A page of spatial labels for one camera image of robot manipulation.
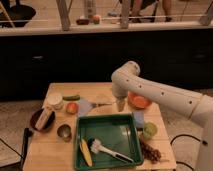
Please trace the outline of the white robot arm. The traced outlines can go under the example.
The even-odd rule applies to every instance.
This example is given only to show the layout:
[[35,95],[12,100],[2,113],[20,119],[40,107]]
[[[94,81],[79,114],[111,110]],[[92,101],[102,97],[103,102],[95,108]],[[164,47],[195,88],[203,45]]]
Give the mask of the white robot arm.
[[112,93],[124,99],[129,91],[162,104],[203,128],[194,171],[213,171],[213,97],[139,76],[140,66],[128,61],[112,75]]

